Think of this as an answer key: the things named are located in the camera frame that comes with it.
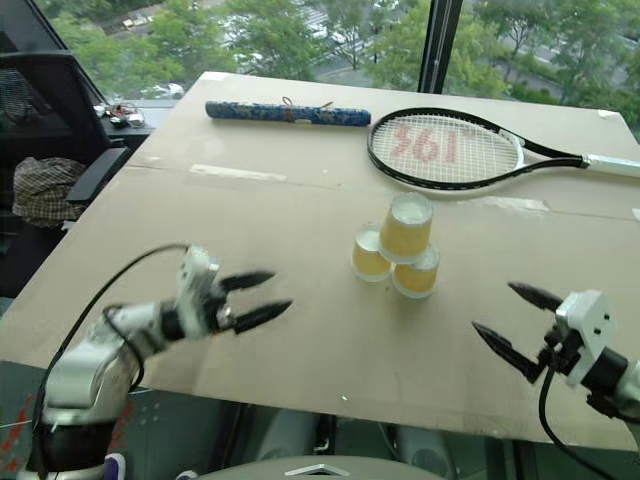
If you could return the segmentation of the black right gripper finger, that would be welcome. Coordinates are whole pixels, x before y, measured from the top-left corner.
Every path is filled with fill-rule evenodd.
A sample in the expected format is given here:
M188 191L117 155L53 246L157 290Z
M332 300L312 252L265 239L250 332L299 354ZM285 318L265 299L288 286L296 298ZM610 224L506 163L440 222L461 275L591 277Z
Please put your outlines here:
M556 311L563 303L563 299L557 295L524 282L510 281L507 285L526 302L541 310Z
M544 370L543 365L533 362L515 350L508 339L489 327L478 322L473 322L472 326L489 348L519 371L529 383L533 384L537 381Z

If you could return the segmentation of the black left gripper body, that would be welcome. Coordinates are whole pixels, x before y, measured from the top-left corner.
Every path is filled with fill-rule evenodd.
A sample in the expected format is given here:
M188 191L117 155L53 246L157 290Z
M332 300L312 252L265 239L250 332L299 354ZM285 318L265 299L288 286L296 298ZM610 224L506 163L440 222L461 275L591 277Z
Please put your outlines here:
M208 306L211 310L209 326L212 334L235 328L236 317L228 303L228 296L229 292L220 283L212 284L208 298Z

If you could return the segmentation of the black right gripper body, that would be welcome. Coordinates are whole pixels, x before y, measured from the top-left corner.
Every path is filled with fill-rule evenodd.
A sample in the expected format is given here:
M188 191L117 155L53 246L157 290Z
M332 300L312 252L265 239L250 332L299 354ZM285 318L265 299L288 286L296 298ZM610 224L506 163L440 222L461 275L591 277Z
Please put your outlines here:
M537 375L555 365L555 371L568 376L580 359L581 335L578 330L555 324L544 336L544 346L537 356Z

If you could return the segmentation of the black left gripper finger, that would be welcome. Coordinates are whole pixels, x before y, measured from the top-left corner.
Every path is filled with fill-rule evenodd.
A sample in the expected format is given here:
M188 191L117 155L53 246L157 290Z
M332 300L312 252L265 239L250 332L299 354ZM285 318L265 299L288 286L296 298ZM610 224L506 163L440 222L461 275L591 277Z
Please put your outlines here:
M275 275L275 272L268 270L239 273L220 280L219 285L224 291L244 290L256 287L273 278Z
M233 325L234 333L244 333L279 317L292 303L292 300L280 300L238 316Z

